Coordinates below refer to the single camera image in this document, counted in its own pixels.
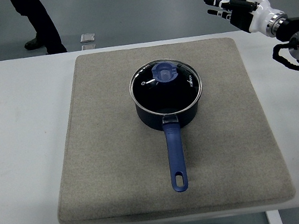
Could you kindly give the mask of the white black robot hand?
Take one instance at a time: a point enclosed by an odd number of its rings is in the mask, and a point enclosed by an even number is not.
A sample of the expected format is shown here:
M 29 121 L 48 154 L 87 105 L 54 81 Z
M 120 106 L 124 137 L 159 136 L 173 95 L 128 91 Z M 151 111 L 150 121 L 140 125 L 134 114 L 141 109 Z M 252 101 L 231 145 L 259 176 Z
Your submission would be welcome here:
M 204 0 L 208 14 L 221 17 L 248 33 L 261 32 L 274 36 L 273 26 L 287 18 L 284 11 L 271 7 L 268 0 Z

